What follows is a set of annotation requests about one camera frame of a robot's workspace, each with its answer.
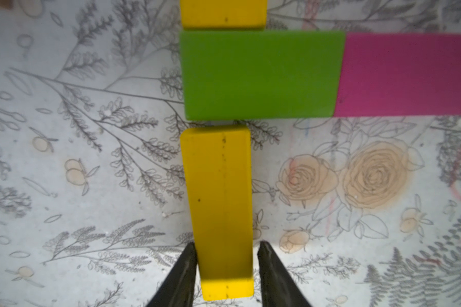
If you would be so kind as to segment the magenta building block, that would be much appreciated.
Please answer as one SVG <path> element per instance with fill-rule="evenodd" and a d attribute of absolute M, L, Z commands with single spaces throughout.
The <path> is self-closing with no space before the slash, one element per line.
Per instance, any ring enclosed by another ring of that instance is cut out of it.
<path fill-rule="evenodd" d="M 461 115 L 461 34 L 348 34 L 334 115 Z"/>

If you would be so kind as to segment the yellow building block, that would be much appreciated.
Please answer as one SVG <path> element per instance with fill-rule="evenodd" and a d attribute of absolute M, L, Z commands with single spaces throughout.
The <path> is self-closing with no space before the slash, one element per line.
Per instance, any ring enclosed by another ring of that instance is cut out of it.
<path fill-rule="evenodd" d="M 187 129 L 181 150 L 205 301 L 254 294 L 252 158 L 243 125 Z"/>
<path fill-rule="evenodd" d="M 181 0 L 184 29 L 263 29 L 267 0 Z"/>

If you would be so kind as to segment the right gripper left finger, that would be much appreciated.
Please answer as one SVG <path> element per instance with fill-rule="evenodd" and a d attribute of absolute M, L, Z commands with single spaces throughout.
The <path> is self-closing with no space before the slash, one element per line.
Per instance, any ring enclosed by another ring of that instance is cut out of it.
<path fill-rule="evenodd" d="M 193 306 L 197 264 L 195 243 L 188 243 L 146 307 Z"/>

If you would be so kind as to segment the green building block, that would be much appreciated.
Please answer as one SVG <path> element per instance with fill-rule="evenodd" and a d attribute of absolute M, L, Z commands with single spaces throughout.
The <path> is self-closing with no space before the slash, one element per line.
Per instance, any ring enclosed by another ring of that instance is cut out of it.
<path fill-rule="evenodd" d="M 345 42 L 342 31 L 183 31 L 185 116 L 330 118 Z"/>

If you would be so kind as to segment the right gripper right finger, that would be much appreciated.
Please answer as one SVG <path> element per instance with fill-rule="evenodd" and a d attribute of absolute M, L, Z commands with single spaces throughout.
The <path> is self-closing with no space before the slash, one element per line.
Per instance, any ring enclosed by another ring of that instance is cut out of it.
<path fill-rule="evenodd" d="M 260 242 L 257 258 L 263 306 L 312 307 L 269 242 L 265 240 Z"/>

